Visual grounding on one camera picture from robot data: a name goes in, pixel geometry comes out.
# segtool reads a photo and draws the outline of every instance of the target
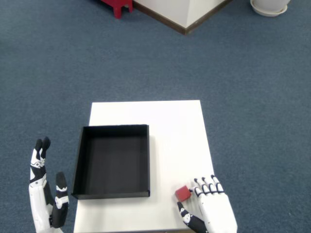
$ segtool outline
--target white tabletop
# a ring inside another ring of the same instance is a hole
[[[92,104],[90,126],[123,124],[149,125],[150,197],[78,200],[74,232],[187,229],[175,190],[213,174],[200,101]],[[184,206],[200,217],[195,198],[192,195]]]

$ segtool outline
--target robotic hand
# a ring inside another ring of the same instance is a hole
[[[178,202],[184,223],[197,233],[237,233],[238,225],[229,198],[219,180],[211,175],[211,178],[202,177],[202,180],[194,181],[199,187],[195,186],[190,191],[197,196],[203,221]]]
[[[46,151],[51,141],[45,137],[37,140],[30,162],[29,195],[31,210],[37,233],[62,233],[65,224],[69,199],[63,172],[56,175],[55,200],[51,195],[45,170]]]

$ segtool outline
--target black box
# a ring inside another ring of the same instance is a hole
[[[77,199],[149,197],[149,126],[83,127],[72,195]]]

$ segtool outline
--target pot base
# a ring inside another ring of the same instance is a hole
[[[266,16],[266,17],[276,17],[276,16],[281,15],[287,11],[287,5],[282,10],[280,10],[279,12],[269,12],[269,11],[263,11],[262,9],[257,8],[256,5],[254,4],[254,0],[250,0],[250,2],[251,2],[251,5],[253,7],[253,10],[256,13],[258,13],[262,16]]]

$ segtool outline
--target wooden baseboard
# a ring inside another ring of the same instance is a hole
[[[187,35],[190,32],[192,32],[195,28],[200,26],[205,20],[207,20],[209,17],[217,13],[220,9],[225,7],[229,2],[232,0],[224,0],[222,3],[220,3],[218,6],[216,6],[211,11],[207,12],[205,15],[203,15],[201,18],[199,18],[197,21],[195,21],[193,24],[189,25],[188,27],[183,27],[170,19],[158,14],[157,12],[141,5],[140,3],[133,1],[133,6],[138,9],[139,11],[145,13],[146,15],[160,21],[161,23],[165,24],[166,26],[169,26],[170,28],[174,29],[175,31],[178,31],[179,33],[183,35]]]
[[[140,3],[133,1],[134,8],[138,9],[139,11],[145,13],[146,15],[156,19],[157,21],[160,21],[161,23],[165,24],[166,26],[169,26],[170,28],[173,28],[175,31],[178,31],[179,33],[182,33],[183,35],[186,34],[186,28],[183,26],[180,26],[179,24],[171,21],[170,19],[160,15],[159,13],[141,5]]]

